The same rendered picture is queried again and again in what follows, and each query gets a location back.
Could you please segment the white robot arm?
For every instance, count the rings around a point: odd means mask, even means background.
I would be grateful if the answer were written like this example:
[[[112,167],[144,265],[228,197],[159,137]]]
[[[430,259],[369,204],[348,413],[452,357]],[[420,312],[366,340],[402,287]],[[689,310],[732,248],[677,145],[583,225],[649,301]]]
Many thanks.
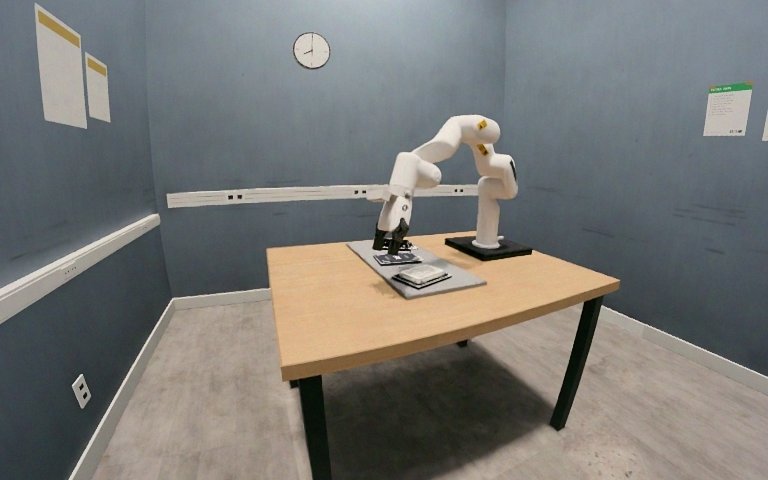
[[[415,186],[436,187],[441,181],[441,173],[431,163],[451,157],[463,141],[472,148],[478,173],[484,176],[478,182],[477,233],[476,240],[472,241],[472,244],[480,248],[498,248],[500,246],[498,241],[504,238],[497,236],[500,207],[494,197],[513,199],[518,190],[513,159],[509,155],[494,152],[492,144],[497,142],[499,136],[499,126],[493,120],[479,115],[452,117],[433,140],[411,153],[400,153],[395,162],[388,191],[370,190],[366,199],[374,202],[389,201],[390,195],[400,195],[412,201]],[[415,181],[417,181],[416,185]]]

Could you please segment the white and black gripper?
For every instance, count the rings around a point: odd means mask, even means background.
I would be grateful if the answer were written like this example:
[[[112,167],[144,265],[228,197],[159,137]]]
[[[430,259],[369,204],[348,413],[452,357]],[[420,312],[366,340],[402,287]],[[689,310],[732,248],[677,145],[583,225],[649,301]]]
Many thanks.
[[[379,221],[376,222],[376,233],[372,249],[382,251],[385,240],[384,236],[389,231],[392,233],[393,240],[390,240],[387,253],[395,256],[398,255],[401,242],[409,230],[408,224],[411,208],[412,201],[410,199],[400,195],[390,195],[389,201],[385,201],[383,205]]]

